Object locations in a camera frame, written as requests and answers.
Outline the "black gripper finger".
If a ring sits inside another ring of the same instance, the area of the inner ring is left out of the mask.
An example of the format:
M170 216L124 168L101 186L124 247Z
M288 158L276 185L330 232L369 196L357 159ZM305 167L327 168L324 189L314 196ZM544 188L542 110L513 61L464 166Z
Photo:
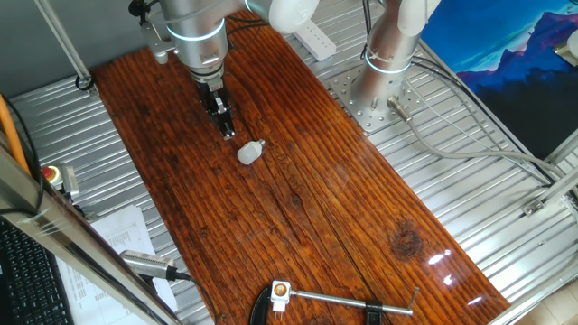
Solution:
M230 105L221 97L214 98L215 110L212 114L216 124L225 140L230 140L236 135L232 122Z

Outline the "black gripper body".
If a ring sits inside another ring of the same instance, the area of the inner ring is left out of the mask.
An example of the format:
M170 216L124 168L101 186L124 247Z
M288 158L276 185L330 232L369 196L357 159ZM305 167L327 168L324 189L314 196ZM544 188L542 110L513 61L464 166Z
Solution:
M223 88L211 90L208 83L198 82L200 102L204 105L208 113L226 112L226 92Z

